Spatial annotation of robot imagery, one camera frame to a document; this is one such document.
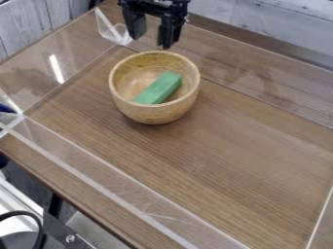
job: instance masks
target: metal bracket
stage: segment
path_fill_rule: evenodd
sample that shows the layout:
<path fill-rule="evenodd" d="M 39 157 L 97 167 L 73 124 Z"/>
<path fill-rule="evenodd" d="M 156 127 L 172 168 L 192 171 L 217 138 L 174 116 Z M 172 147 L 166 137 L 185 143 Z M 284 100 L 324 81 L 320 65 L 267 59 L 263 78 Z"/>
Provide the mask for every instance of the metal bracket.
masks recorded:
<path fill-rule="evenodd" d="M 95 247 L 61 222 L 62 206 L 63 200 L 53 194 L 50 205 L 45 208 L 43 214 L 45 243 L 47 236 L 51 236 L 67 249 L 94 249 Z"/>

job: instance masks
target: black cable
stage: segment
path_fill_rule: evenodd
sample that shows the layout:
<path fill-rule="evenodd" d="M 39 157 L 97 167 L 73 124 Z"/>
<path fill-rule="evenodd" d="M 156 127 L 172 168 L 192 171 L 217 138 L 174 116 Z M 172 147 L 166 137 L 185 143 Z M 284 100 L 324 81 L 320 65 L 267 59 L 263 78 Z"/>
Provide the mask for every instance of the black cable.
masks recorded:
<path fill-rule="evenodd" d="M 15 216 L 22 216 L 22 215 L 31 217 L 34 221 L 37 222 L 39 232 L 38 232 L 38 237 L 37 237 L 37 241 L 35 241 L 33 249 L 42 249 L 41 246 L 42 246 L 42 239 L 43 239 L 43 227 L 42 227 L 42 222 L 35 214 L 26 212 L 26 211 L 9 212 L 0 215 L 0 222 L 3 222 L 4 220 Z"/>

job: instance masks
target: wooden table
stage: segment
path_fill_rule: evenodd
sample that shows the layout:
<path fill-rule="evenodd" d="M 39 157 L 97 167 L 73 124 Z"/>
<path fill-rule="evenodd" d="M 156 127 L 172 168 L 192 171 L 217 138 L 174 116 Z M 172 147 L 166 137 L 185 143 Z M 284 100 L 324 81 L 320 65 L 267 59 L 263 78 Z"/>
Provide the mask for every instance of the wooden table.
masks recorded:
<path fill-rule="evenodd" d="M 102 9 L 111 21 L 121 21 L 114 3 Z M 117 109 L 107 82 L 118 61 L 154 48 L 157 21 L 150 19 L 148 35 L 129 48 L 110 49 L 109 41 L 95 44 L 93 16 L 87 14 L 3 64 L 4 91 L 22 97 L 18 101 L 34 120 L 247 246 L 307 248 L 333 186 L 333 73 L 189 27 L 172 50 L 189 56 L 201 69 L 198 102 L 177 122 L 142 125 Z M 63 67 L 69 82 L 62 86 L 46 68 L 45 73 L 25 67 L 11 73 L 33 57 L 39 66 L 43 56 L 35 54 L 51 43 L 59 57 L 67 52 L 75 57 Z M 31 79 L 34 100 L 18 94 Z M 182 248 L 13 135 L 2 139 L 0 149 L 134 247 Z M 78 170 L 89 170 L 89 165 Z M 109 174 L 107 169 L 95 170 L 90 177 L 107 183 Z"/>

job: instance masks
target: black metal frame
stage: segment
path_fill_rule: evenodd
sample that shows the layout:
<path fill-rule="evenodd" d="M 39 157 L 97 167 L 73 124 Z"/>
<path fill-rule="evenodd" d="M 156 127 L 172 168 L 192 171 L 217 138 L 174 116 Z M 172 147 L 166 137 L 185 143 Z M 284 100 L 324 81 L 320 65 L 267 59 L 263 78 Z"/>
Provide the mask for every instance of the black metal frame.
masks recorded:
<path fill-rule="evenodd" d="M 130 37 L 137 40 L 148 31 L 146 14 L 162 19 L 158 46 L 168 50 L 180 41 L 182 26 L 188 18 L 188 6 L 192 0 L 164 0 L 170 6 L 149 0 L 120 0 L 122 14 Z"/>
<path fill-rule="evenodd" d="M 45 247 L 47 236 L 53 236 L 67 249 L 91 249 L 91 246 L 77 235 L 77 233 L 61 222 L 61 213 L 65 201 L 53 194 L 49 206 L 45 208 L 43 214 L 43 243 Z"/>

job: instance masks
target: wooden bowl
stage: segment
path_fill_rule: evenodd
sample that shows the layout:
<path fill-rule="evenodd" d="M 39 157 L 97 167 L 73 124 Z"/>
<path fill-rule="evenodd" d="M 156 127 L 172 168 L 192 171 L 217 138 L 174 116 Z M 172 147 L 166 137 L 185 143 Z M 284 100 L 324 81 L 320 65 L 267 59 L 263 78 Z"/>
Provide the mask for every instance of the wooden bowl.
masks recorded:
<path fill-rule="evenodd" d="M 182 87 L 166 103 L 144 105 L 133 102 L 166 71 L 182 76 Z M 201 73 L 196 64 L 185 56 L 161 51 L 130 56 L 120 62 L 110 75 L 111 93 L 121 111 L 148 125 L 166 124 L 185 115 L 197 99 L 200 84 Z"/>

